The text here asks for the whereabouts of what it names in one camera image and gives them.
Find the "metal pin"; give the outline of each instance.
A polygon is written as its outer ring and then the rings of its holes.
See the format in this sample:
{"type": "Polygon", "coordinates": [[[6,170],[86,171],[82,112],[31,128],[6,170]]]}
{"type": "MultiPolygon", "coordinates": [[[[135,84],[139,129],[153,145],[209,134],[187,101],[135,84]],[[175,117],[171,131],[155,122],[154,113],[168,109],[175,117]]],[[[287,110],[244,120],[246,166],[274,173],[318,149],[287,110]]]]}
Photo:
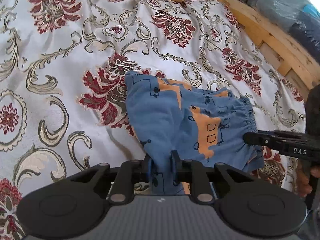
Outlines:
{"type": "Polygon", "coordinates": [[[210,202],[213,200],[213,197],[207,193],[199,194],[197,198],[201,202],[210,202]]]}
{"type": "Polygon", "coordinates": [[[113,202],[123,202],[125,201],[125,195],[123,194],[113,194],[110,199],[113,201],[113,202]]]}

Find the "finger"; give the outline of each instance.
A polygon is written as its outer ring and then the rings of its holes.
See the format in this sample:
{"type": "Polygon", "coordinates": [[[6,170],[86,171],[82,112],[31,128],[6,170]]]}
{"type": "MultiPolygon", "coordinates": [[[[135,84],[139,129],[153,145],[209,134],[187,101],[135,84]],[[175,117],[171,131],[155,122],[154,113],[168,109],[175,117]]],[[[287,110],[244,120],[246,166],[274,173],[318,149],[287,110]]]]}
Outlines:
{"type": "Polygon", "coordinates": [[[304,193],[298,193],[298,196],[299,196],[299,197],[306,197],[306,196],[307,196],[307,194],[304,194],[304,193]]]}
{"type": "Polygon", "coordinates": [[[297,183],[298,184],[309,184],[309,178],[302,170],[297,170],[297,183]]]}
{"type": "Polygon", "coordinates": [[[310,185],[298,185],[298,193],[299,195],[307,195],[312,192],[312,187],[310,185]]]}
{"type": "Polygon", "coordinates": [[[320,178],[320,166],[312,167],[310,172],[312,176],[320,178]]]}
{"type": "Polygon", "coordinates": [[[298,160],[298,163],[297,163],[297,169],[296,169],[297,171],[298,170],[302,170],[302,164],[301,164],[301,161],[300,160],[298,160]]]}

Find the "floral bedspread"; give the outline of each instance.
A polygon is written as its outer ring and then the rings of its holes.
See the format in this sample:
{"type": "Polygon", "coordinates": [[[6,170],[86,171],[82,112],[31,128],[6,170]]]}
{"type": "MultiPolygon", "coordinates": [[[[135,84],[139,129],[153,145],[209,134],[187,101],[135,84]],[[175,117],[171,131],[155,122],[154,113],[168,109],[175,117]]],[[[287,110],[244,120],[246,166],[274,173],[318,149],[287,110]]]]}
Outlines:
{"type": "MultiPolygon", "coordinates": [[[[1,0],[0,27],[0,239],[23,237],[15,211],[27,193],[143,159],[125,108],[128,70],[228,87],[251,100],[258,129],[304,131],[299,92],[218,1],[1,0]]],[[[264,157],[257,176],[294,190],[295,160],[264,157]]]]}

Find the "black device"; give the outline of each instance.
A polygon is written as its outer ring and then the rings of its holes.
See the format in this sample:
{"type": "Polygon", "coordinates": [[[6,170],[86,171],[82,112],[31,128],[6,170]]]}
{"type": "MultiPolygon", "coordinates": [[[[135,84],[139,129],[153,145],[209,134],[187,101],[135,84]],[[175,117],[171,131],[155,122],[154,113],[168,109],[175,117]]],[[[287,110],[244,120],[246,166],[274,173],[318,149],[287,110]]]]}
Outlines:
{"type": "MultiPolygon", "coordinates": [[[[251,145],[267,146],[279,154],[303,160],[306,173],[310,167],[320,165],[320,137],[287,131],[258,131],[244,134],[244,142],[251,145]]],[[[320,180],[310,174],[312,192],[305,198],[308,210],[315,210],[320,204],[320,180]]]]}
{"type": "Polygon", "coordinates": [[[190,183],[190,195],[134,195],[135,183],[150,181],[148,155],[119,168],[100,163],[26,195],[17,208],[25,240],[297,239],[307,208],[295,194],[176,151],[171,164],[174,185],[190,183]]]}

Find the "bed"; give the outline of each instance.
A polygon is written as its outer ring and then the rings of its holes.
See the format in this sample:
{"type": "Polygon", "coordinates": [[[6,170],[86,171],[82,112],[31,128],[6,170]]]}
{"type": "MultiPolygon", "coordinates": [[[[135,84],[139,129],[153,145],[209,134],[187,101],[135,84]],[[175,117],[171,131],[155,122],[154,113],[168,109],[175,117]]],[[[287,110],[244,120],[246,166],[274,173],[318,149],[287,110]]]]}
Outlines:
{"type": "MultiPolygon", "coordinates": [[[[15,210],[29,192],[97,163],[144,158],[125,108],[128,70],[227,87],[250,99],[258,129],[305,129],[303,97],[282,69],[292,68],[308,88],[318,75],[310,72],[308,83],[303,53],[286,42],[297,45],[232,0],[1,0],[0,20],[5,240],[23,237],[15,210]],[[251,26],[269,34],[258,39],[251,26]],[[262,41],[285,51],[279,72],[259,51],[262,41]]],[[[294,191],[296,161],[267,148],[264,158],[256,175],[294,191]]]]}

